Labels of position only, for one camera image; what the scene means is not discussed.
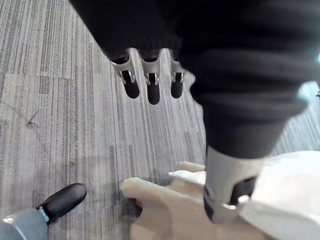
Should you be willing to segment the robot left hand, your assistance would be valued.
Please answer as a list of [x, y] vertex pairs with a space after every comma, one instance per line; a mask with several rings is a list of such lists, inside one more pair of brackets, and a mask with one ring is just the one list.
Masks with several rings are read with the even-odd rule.
[[320, 77], [317, 0], [73, 0], [103, 53], [122, 67], [127, 49], [148, 64], [168, 48], [195, 77], [206, 136], [204, 208], [214, 223], [250, 196], [298, 91]]

